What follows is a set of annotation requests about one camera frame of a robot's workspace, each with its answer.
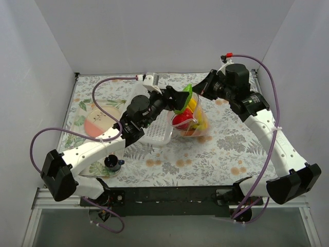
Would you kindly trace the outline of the green cucumber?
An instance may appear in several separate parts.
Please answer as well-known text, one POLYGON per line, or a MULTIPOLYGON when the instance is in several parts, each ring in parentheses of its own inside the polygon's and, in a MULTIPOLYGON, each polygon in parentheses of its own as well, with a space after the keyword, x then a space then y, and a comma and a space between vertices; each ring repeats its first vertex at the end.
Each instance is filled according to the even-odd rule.
POLYGON ((192 84, 188 84, 183 90, 183 92, 185 92, 185 96, 189 96, 193 94, 193 91, 192 91, 192 84))

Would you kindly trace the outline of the red apple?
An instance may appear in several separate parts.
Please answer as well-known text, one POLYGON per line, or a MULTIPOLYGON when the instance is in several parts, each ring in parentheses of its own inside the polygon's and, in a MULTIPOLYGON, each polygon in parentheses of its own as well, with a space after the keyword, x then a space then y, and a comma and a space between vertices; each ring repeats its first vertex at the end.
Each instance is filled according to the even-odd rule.
POLYGON ((188 130, 193 118, 193 112, 186 108, 183 113, 176 115, 172 119, 172 125, 179 130, 188 130))

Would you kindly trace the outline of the clear zip top bag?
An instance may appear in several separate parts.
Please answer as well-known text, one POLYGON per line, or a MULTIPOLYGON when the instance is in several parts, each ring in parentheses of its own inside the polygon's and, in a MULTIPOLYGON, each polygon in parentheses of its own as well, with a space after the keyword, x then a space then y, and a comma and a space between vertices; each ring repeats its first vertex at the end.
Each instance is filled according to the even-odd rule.
POLYGON ((170 111, 167 121, 171 127, 182 137, 205 136, 210 130, 210 123, 202 108, 200 97, 193 93, 182 113, 170 111))

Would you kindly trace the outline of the yellow banana bunch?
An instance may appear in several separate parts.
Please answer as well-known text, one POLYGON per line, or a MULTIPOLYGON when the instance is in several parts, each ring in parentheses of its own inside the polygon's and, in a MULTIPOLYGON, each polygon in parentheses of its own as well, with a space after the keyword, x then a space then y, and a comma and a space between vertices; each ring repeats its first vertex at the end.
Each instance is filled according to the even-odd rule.
POLYGON ((188 107, 193 112, 193 121, 190 124, 191 128, 199 131, 207 130, 209 127, 208 119, 199 100, 191 98, 188 107))

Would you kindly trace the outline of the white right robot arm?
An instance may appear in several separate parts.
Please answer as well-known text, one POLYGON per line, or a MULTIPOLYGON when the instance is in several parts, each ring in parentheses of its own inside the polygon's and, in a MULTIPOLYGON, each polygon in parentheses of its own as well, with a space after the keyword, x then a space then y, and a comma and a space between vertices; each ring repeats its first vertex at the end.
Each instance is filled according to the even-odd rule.
POLYGON ((263 149, 270 155, 276 177, 260 179, 247 177, 233 184, 224 199, 237 204, 247 203, 251 197, 270 197, 284 204, 309 192, 321 174, 317 164, 309 164, 275 125, 272 111, 265 98, 250 88, 249 71, 242 64, 226 65, 225 70, 211 72, 193 86, 193 92, 207 98, 229 102, 232 111, 254 133, 263 149))

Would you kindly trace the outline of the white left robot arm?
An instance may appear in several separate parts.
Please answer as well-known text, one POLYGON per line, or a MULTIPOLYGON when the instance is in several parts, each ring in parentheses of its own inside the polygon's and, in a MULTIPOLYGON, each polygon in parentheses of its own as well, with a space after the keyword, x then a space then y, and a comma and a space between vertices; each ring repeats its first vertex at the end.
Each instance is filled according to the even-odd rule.
POLYGON ((189 92, 176 91, 169 85, 165 89, 151 90, 149 94, 135 96, 119 123, 101 134, 95 142, 85 142, 62 153, 57 150, 47 153, 41 178, 55 201, 79 195, 92 199, 99 206, 105 205, 109 201, 107 185, 101 179, 82 177, 80 172, 138 141, 163 110, 182 110, 190 96, 189 92))

